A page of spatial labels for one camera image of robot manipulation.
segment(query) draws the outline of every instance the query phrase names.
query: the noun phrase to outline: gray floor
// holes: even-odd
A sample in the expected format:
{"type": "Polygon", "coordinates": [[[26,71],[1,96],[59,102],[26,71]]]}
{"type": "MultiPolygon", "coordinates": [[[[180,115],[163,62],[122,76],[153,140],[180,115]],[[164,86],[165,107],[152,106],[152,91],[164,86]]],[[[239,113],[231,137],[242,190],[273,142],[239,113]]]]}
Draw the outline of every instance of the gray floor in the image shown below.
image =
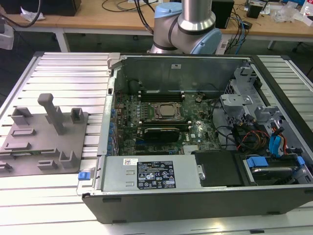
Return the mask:
{"type": "MultiPolygon", "coordinates": [[[[19,76],[24,71],[35,51],[60,51],[58,43],[51,33],[23,32],[22,37],[15,35],[14,47],[11,51],[0,49],[0,105],[10,93],[19,76]]],[[[68,34],[72,52],[141,52],[145,53],[152,45],[152,37],[68,34]]],[[[288,55],[296,65],[307,73],[313,66],[313,44],[299,46],[297,52],[291,50],[297,42],[277,42],[273,50],[267,49],[268,41],[247,40],[240,54],[244,55],[288,55]]],[[[309,74],[313,80],[313,71],[309,74]]]]}

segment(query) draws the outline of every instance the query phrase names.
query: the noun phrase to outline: motherboard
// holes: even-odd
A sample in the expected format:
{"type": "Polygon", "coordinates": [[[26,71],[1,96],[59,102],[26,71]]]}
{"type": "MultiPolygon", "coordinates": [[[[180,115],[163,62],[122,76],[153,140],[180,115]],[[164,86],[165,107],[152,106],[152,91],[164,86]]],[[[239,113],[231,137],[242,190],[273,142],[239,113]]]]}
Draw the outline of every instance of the motherboard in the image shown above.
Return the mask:
{"type": "Polygon", "coordinates": [[[210,118],[212,100],[202,93],[178,96],[116,94],[118,155],[181,155],[220,149],[210,118]]]}

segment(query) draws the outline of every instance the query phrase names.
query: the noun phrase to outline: blue cable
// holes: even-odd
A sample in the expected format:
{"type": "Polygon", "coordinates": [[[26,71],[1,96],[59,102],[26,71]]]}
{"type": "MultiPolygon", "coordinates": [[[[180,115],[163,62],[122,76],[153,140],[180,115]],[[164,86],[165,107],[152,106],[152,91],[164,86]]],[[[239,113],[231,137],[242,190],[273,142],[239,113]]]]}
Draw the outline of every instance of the blue cable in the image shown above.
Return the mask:
{"type": "Polygon", "coordinates": [[[245,38],[244,31],[245,31],[245,28],[244,28],[244,23],[242,22],[242,20],[240,18],[235,18],[235,17],[231,17],[231,18],[233,18],[235,20],[238,20],[240,22],[240,24],[241,24],[241,27],[242,27],[242,38],[241,38],[241,40],[239,42],[239,46],[237,47],[237,49],[235,51],[235,55],[237,55],[239,50],[240,50],[240,48],[241,48],[241,46],[242,46],[242,44],[243,44],[243,42],[244,42],[244,38],[245,38]]]}

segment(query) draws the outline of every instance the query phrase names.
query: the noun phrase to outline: power supply label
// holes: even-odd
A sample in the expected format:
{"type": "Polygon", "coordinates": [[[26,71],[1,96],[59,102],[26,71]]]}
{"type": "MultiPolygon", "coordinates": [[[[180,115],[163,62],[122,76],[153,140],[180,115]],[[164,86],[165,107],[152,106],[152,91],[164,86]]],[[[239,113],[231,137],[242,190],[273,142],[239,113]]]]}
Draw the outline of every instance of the power supply label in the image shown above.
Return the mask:
{"type": "Polygon", "coordinates": [[[176,188],[173,162],[138,162],[137,187],[139,189],[176,188]]]}

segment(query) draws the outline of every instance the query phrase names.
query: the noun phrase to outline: cpu socket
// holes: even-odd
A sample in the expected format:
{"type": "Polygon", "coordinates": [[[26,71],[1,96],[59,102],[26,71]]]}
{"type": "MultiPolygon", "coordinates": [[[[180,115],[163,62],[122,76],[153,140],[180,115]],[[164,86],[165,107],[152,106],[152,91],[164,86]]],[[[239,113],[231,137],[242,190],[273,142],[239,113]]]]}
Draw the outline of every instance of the cpu socket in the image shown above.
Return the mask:
{"type": "Polygon", "coordinates": [[[154,105],[155,120],[181,119],[180,105],[177,103],[159,103],[154,105]]]}

